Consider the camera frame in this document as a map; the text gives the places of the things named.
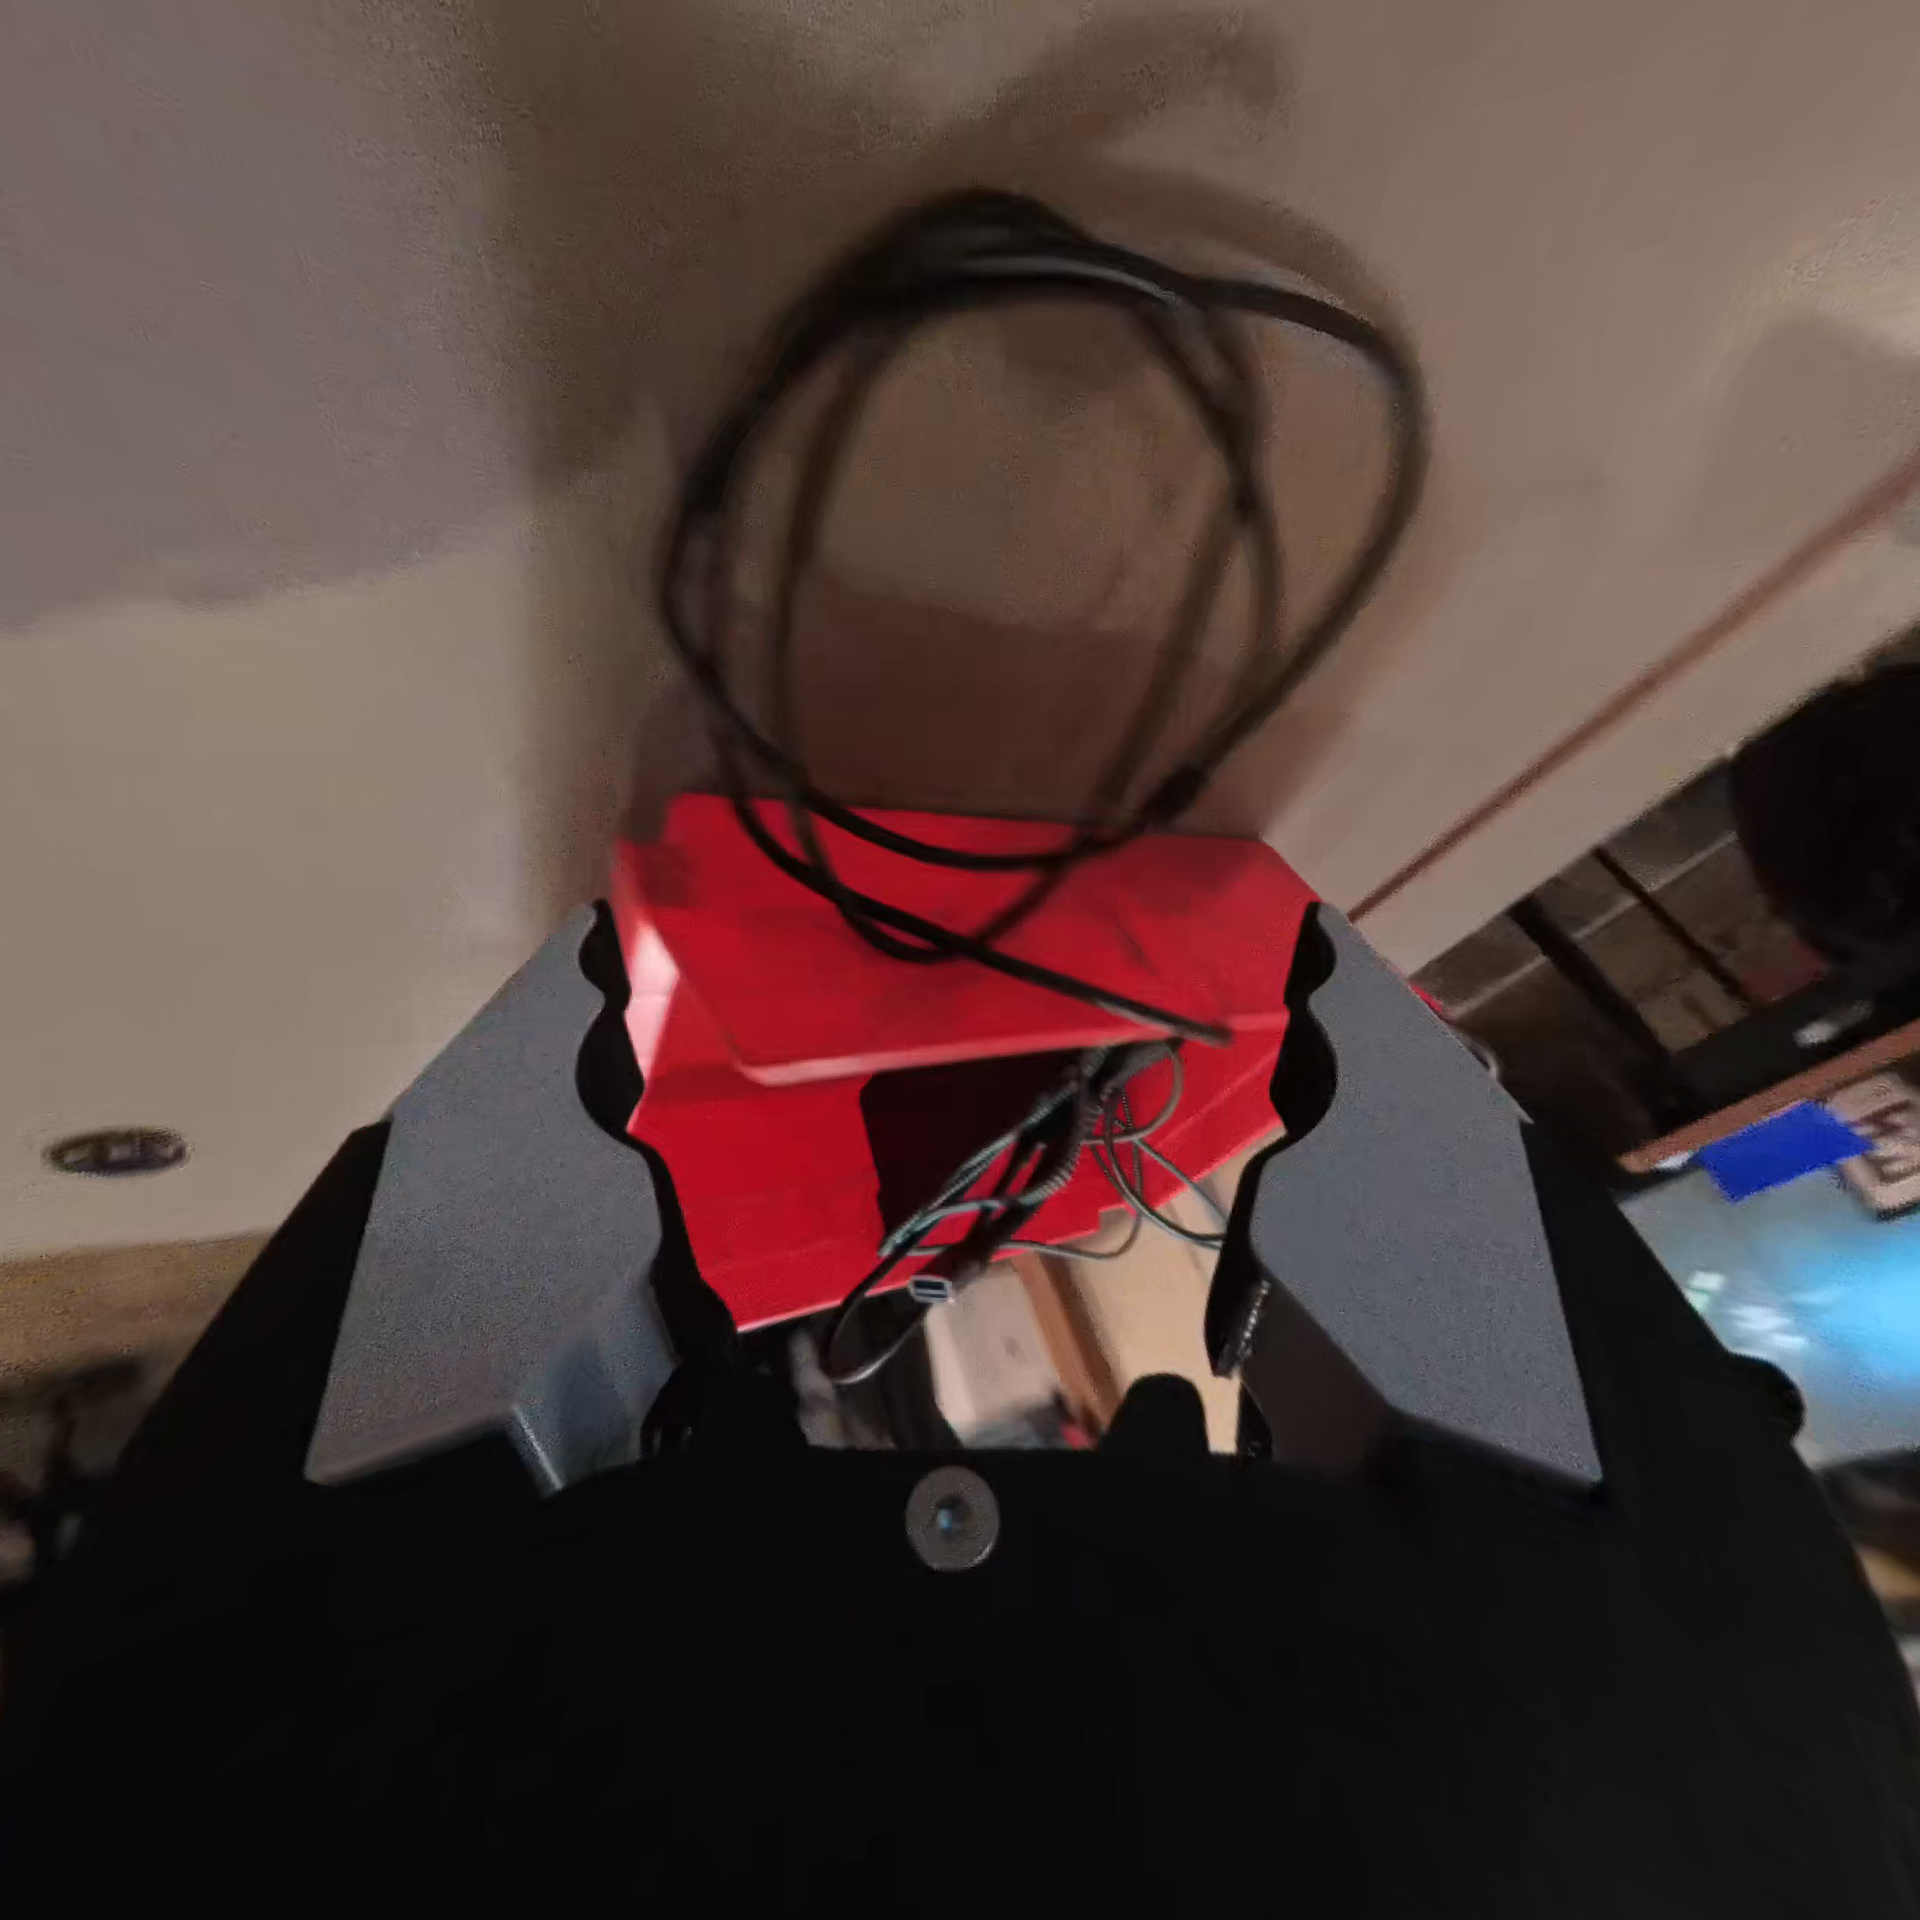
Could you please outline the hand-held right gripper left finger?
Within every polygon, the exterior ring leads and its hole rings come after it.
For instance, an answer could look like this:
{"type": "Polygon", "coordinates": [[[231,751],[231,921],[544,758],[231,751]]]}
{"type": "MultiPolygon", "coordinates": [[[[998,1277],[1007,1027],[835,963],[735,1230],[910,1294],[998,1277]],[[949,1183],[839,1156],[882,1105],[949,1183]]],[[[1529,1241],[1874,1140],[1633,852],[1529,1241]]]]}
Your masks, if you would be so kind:
{"type": "Polygon", "coordinates": [[[391,1109],[303,1475],[505,1441],[546,1492],[666,1448],[705,1347],[607,903],[570,912],[391,1109]]]}

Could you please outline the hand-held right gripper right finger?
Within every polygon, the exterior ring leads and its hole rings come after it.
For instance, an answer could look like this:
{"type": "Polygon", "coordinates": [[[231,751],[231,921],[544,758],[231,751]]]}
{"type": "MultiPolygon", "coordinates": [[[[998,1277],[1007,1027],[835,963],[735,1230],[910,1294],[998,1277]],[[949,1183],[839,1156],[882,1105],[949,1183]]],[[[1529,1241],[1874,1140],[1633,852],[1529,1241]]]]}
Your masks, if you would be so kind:
{"type": "Polygon", "coordinates": [[[1598,1485],[1523,1118],[1337,909],[1304,912],[1269,1096],[1206,1295],[1238,1456],[1359,1478],[1426,1438],[1598,1485]]]}

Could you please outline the blue storage bin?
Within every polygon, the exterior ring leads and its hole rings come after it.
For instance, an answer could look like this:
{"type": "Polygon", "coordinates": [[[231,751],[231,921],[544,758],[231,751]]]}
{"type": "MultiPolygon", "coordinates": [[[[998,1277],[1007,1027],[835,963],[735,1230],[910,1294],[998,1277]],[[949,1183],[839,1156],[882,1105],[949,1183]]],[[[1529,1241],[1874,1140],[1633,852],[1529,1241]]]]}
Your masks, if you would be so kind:
{"type": "Polygon", "coordinates": [[[1846,1118],[1809,1100],[1699,1145],[1694,1161],[1726,1201],[1741,1204],[1865,1152],[1866,1139],[1846,1118]]]}

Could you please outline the round metal table grommet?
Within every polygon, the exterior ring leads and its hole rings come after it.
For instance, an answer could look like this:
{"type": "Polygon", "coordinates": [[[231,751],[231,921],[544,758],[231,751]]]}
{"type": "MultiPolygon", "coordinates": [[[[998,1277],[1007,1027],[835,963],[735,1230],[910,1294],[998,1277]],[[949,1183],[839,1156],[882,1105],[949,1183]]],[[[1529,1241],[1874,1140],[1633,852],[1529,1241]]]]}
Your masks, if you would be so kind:
{"type": "Polygon", "coordinates": [[[40,1149],[40,1164],[72,1179],[145,1179],[181,1167],[187,1140],[154,1125],[114,1125],[67,1133],[40,1149]]]}

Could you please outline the red plastic bin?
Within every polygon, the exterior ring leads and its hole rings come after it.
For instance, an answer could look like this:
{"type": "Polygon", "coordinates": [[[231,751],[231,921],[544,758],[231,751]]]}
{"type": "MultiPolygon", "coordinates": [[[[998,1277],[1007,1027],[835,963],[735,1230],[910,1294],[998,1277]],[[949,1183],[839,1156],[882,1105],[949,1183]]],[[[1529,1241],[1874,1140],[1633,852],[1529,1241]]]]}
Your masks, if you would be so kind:
{"type": "MultiPolygon", "coordinates": [[[[697,1267],[743,1331],[835,1308],[880,1244],[1072,1055],[1167,1032],[973,963],[910,964],[864,943],[714,796],[681,796],[656,837],[613,849],[641,1093],[631,1136],[679,1193],[697,1267]]],[[[1184,1067],[1129,1085],[1125,1173],[1165,1209],[1281,1132],[1269,1093],[1288,982],[1321,895],[1254,838],[1155,831],[1094,855],[998,952],[1218,1027],[1184,1067]]]]}

